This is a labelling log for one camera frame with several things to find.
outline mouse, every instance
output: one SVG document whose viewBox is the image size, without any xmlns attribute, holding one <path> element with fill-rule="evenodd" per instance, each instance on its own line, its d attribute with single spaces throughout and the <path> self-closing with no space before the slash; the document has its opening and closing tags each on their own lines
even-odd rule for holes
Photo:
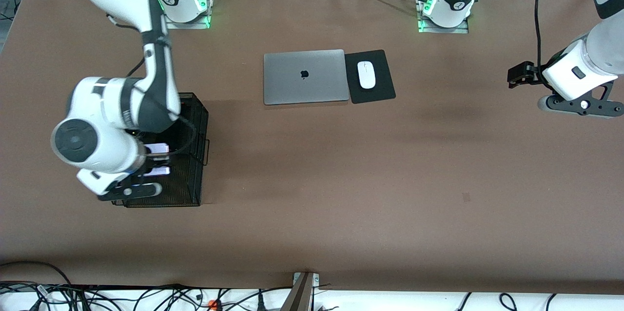
<svg viewBox="0 0 624 311">
<path fill-rule="evenodd" d="M 375 69 L 370 61 L 357 63 L 357 75 L 359 75 L 359 85 L 364 89 L 370 89 L 375 86 Z"/>
</svg>

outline table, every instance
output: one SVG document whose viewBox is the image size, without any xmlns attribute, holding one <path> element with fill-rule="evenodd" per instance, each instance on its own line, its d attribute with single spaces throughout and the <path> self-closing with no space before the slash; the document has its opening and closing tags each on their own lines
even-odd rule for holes
<svg viewBox="0 0 624 311">
<path fill-rule="evenodd" d="M 544 58 L 599 18 L 541 0 Z M 533 0 L 480 0 L 470 33 L 418 33 L 411 0 L 216 0 L 172 31 L 178 89 L 210 112 L 199 208 L 98 202 L 49 137 L 85 76 L 124 76 L 140 38 L 88 0 L 24 0 L 0 56 L 2 260 L 74 283 L 624 291 L 624 118 L 543 113 L 507 89 L 535 60 Z M 264 53 L 384 49 L 397 98 L 266 107 Z M 614 100 L 624 98 L 618 87 Z M 60 282 L 40 269 L 9 277 Z"/>
</svg>

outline silver laptop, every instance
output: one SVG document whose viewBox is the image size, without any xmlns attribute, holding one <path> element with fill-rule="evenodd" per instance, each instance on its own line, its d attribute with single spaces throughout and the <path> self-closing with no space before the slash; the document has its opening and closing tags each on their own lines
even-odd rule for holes
<svg viewBox="0 0 624 311">
<path fill-rule="evenodd" d="M 265 104 L 349 100 L 345 51 L 265 54 Z"/>
</svg>

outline mouse pad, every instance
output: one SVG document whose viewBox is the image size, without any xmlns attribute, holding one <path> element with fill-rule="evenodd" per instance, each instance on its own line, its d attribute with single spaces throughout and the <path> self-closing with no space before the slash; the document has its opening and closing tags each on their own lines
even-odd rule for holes
<svg viewBox="0 0 624 311">
<path fill-rule="evenodd" d="M 370 61 L 372 68 L 375 69 L 375 86 L 373 88 L 364 89 L 359 85 L 357 63 L 361 61 Z M 353 104 L 396 97 L 392 77 L 390 77 L 390 68 L 386 60 L 386 53 L 383 50 L 345 54 L 345 63 L 349 93 L 351 94 Z"/>
</svg>

